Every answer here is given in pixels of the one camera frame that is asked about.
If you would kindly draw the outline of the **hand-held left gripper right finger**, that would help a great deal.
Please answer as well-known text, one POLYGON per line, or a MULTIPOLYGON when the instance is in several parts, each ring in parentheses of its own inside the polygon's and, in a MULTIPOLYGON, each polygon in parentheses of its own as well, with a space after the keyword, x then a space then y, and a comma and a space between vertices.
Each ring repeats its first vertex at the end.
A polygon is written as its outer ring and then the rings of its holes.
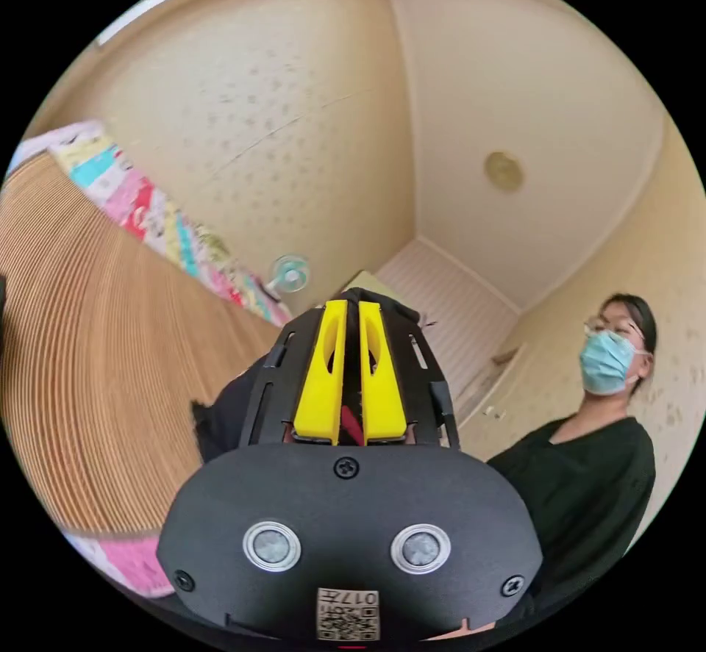
POLYGON ((393 361, 382 307, 358 305, 360 332, 360 397, 366 445, 403 441, 407 419, 393 361))

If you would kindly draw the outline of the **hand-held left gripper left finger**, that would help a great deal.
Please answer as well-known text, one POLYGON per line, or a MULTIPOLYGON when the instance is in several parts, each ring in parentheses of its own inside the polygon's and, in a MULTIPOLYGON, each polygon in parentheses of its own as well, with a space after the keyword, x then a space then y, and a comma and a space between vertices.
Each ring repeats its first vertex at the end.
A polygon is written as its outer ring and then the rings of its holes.
POLYGON ((309 365, 293 419, 301 442, 337 445, 343 395, 348 302, 326 302, 318 312, 309 365))

